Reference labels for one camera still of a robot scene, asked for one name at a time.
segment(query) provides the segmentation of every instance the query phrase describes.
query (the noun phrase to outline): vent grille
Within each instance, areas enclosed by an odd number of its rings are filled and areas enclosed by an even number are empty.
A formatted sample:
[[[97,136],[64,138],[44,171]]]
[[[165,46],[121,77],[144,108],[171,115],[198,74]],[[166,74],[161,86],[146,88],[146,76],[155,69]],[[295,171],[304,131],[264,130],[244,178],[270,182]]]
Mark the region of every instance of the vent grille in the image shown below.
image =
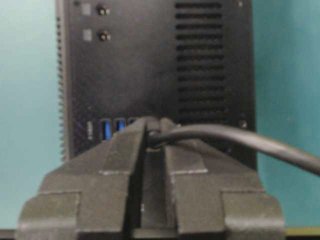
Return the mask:
[[[56,34],[57,34],[57,63],[58,63],[58,90],[59,90],[59,120],[60,120],[60,148],[61,148],[61,155],[62,155],[62,161],[65,161],[67,158],[66,155],[66,140],[65,140],[65,124],[64,124],[64,118],[65,118],[65,86],[64,86],[64,69],[63,69],[63,47],[62,47],[62,24],[60,17],[56,18]]]
[[[220,2],[175,4],[181,124],[228,122],[222,8]]]

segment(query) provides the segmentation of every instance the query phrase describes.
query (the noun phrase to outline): cable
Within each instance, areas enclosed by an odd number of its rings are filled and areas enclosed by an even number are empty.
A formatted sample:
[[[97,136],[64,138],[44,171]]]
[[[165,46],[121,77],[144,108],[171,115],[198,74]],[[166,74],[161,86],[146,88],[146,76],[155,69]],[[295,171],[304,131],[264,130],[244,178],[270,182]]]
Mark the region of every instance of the cable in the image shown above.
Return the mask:
[[[186,139],[212,138],[241,144],[320,176],[320,158],[277,140],[230,126],[199,124],[176,127],[169,132],[149,135],[148,145],[156,147]]]

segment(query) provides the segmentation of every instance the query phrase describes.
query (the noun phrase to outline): usb port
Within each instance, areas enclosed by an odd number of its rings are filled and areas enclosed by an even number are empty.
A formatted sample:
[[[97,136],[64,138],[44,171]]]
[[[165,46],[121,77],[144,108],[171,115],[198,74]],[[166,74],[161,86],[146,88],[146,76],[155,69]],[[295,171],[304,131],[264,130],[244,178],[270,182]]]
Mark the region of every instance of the usb port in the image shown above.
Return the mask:
[[[112,137],[112,125],[110,120],[101,121],[102,125],[102,140],[109,141]]]
[[[130,117],[129,119],[128,119],[128,125],[130,125],[130,124],[133,124],[135,121],[137,121],[137,117]]]
[[[118,118],[114,120],[114,130],[116,132],[122,131],[126,127],[126,120],[124,118]]]

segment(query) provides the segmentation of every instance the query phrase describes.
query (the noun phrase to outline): black metal case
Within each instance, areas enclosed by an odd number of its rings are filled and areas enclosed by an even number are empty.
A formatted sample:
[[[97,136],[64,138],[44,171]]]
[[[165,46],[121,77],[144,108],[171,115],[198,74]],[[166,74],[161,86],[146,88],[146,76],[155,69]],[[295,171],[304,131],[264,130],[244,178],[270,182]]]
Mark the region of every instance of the black metal case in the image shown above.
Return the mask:
[[[57,0],[64,156],[101,120],[157,116],[255,130],[250,0]],[[255,154],[224,152],[255,166]]]

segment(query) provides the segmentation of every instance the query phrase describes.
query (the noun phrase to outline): teal background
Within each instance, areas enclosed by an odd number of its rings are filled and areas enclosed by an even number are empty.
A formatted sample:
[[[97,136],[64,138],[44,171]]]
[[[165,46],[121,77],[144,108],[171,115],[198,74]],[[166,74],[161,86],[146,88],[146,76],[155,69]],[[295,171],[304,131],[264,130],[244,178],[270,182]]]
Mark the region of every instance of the teal background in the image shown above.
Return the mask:
[[[53,0],[0,8],[0,228],[60,162]],[[320,155],[320,0],[253,0],[258,131]],[[320,226],[320,178],[259,156],[288,226]]]

